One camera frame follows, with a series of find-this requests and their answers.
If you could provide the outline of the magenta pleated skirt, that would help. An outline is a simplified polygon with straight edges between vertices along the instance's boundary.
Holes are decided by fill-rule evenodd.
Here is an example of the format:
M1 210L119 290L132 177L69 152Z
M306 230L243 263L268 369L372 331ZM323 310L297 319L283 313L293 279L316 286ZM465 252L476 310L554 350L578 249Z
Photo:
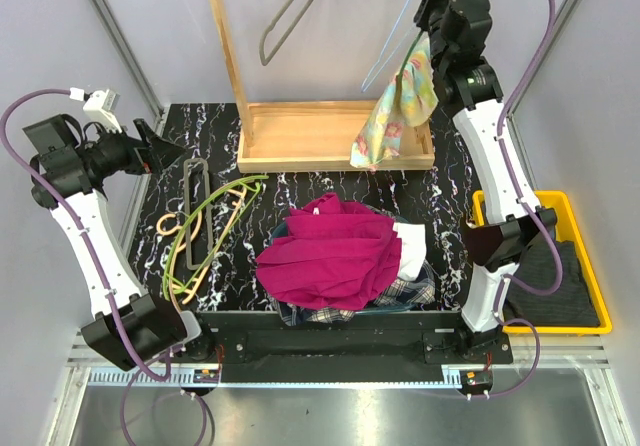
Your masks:
M394 221L362 203L329 193L291 209L285 225L287 234L257 257L257 279L278 301L358 311L398 276Z

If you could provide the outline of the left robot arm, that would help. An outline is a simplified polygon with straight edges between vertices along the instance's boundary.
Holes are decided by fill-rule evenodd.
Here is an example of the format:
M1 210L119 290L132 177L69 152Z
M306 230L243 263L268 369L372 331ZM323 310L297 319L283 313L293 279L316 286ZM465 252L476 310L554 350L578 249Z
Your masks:
M131 137L101 120L94 141L67 114L25 127L37 152L30 165L43 176L33 183L32 196L50 211L80 264L93 317L81 329L89 347L123 371L178 345L190 359L203 362L215 352L214 335L193 313L144 291L110 225L105 179L118 172L162 172L184 151L145 120L135 120L134 126L138 135Z

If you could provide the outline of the white skirt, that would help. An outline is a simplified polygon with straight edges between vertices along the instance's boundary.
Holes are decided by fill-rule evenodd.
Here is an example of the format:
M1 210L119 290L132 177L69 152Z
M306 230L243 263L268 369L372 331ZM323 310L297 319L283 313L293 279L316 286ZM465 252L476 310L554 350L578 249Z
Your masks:
M415 281L427 255L425 225L395 222L393 230L402 243L398 277Z

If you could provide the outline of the dark green hanger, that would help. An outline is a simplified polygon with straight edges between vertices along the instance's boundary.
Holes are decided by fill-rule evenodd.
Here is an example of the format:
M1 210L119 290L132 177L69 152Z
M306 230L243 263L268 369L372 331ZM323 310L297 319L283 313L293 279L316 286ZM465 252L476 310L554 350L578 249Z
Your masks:
M396 76L393 105L408 125L425 122L437 105L430 66L429 38L419 32Z

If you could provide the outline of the lime green hanger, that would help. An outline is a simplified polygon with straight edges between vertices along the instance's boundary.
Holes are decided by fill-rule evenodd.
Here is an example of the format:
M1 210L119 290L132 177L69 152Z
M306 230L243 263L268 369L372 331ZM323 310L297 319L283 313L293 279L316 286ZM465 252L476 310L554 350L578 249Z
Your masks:
M263 192L264 182L268 178L267 174L241 177L210 193L194 212L183 211L182 223L177 220L177 212L167 212L156 222L158 235L173 238L162 273L162 295L177 312L182 312L182 307L195 298L212 264L218 260L224 241L254 200ZM222 231L216 235L212 218L214 203L224 196L232 197L230 206L227 206L230 216ZM213 237L212 243L208 246L207 255L195 266L192 275L187 280L181 281L175 277L178 256L181 252L188 252L191 242L197 238L205 226L209 228L207 233Z

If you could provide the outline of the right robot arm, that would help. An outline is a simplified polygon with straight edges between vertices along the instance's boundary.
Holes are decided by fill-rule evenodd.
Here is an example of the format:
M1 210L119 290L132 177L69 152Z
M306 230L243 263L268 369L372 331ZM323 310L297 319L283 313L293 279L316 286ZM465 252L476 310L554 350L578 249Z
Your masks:
M557 216L528 184L504 124L502 88L484 57L490 0L421 0L414 22L429 36L439 104L461 134L484 194L484 225L462 227L473 271L463 323L452 338L457 356L472 363L498 343L521 257L537 239L551 238Z

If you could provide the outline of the floral pastel garment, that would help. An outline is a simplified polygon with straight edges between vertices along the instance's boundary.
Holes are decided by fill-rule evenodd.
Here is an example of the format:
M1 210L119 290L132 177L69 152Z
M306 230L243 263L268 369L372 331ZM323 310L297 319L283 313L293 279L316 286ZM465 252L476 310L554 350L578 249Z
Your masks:
M427 123L437 105L430 41L420 32L354 139L349 164L375 170L400 157L404 133Z

